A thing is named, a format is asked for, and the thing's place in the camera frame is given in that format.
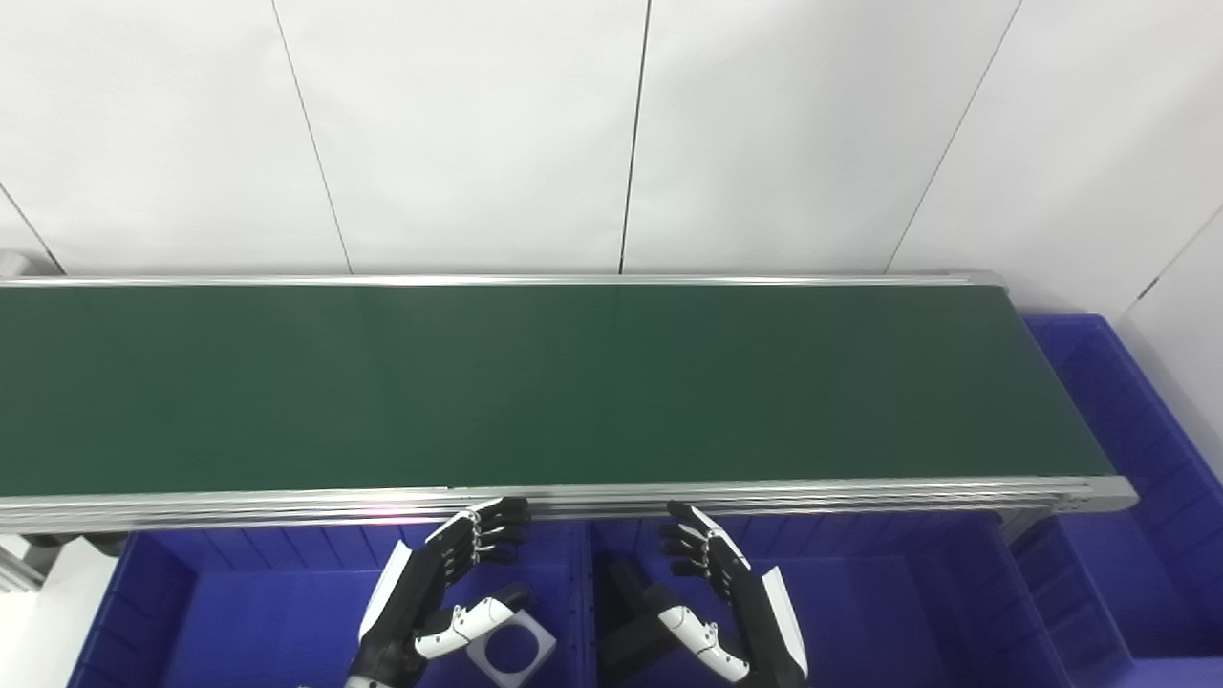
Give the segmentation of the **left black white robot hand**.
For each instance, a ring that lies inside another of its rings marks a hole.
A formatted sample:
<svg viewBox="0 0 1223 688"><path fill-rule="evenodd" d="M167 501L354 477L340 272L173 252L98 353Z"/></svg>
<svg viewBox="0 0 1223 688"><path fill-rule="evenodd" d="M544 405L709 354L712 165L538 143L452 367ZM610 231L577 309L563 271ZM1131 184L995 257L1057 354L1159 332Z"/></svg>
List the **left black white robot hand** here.
<svg viewBox="0 0 1223 688"><path fill-rule="evenodd" d="M415 687L430 661L499 631L531 601L528 587L510 584L471 604L442 609L446 588L476 565L510 565L531 521L523 497L501 497L459 510L419 547L397 544L382 571L349 665L349 687Z"/></svg>

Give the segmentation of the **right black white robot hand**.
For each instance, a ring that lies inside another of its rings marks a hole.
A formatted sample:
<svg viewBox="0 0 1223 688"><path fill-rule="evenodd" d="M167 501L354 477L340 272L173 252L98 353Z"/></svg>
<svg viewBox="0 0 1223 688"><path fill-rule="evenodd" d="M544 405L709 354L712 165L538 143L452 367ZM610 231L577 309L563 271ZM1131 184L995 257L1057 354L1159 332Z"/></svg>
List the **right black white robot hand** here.
<svg viewBox="0 0 1223 688"><path fill-rule="evenodd" d="M646 605L660 628L713 675L734 687L805 687L808 661L804 633L781 568L756 571L720 523L691 503L667 503L671 521L660 524L660 554L671 576L702 579L731 610L737 642L703 621L676 593L656 584Z"/></svg>

